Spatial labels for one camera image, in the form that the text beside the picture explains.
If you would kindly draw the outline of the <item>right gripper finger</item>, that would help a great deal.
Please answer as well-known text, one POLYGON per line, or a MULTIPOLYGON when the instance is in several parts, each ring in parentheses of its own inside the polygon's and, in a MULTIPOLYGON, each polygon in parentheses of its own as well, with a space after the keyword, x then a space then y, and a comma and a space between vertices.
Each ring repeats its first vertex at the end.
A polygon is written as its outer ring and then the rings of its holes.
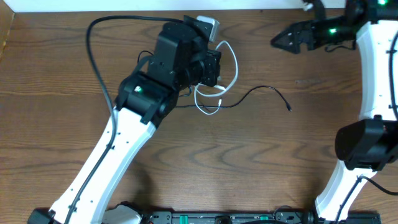
POLYGON ((293 40, 294 37, 298 37, 298 39, 307 39, 311 34, 311 23, 309 21, 304 22, 296 22, 288 26, 285 30, 279 33, 275 39, 283 40, 289 39, 293 40))
POLYGON ((292 54, 299 54, 301 52, 299 42, 289 37, 275 37, 271 40, 271 46, 292 54))

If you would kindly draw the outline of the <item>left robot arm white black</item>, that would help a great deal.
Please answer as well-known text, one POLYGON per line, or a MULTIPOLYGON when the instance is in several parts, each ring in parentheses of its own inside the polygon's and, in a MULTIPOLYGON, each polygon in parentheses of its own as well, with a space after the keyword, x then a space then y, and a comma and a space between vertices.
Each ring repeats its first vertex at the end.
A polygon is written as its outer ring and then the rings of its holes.
POLYGON ((197 84, 215 86, 221 53, 209 49, 219 22, 199 16, 163 19, 152 54, 125 78, 115 100, 107 100, 106 128, 63 195, 50 208, 36 208, 29 223, 140 223, 127 205, 108 208, 114 190, 140 148, 175 108, 180 92, 197 84))

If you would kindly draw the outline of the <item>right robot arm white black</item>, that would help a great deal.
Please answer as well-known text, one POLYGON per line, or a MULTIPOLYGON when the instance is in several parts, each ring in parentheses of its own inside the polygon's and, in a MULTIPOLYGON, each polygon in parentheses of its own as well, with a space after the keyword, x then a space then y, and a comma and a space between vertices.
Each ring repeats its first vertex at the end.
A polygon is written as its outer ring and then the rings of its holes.
POLYGON ((298 54, 301 44, 332 52, 350 41, 360 52, 362 100, 358 121, 337 132, 335 169, 300 222, 379 223, 378 214, 349 209, 361 189, 397 160, 397 2, 346 1, 343 15, 333 18, 320 0, 312 6, 314 19, 291 24, 271 45, 298 54))

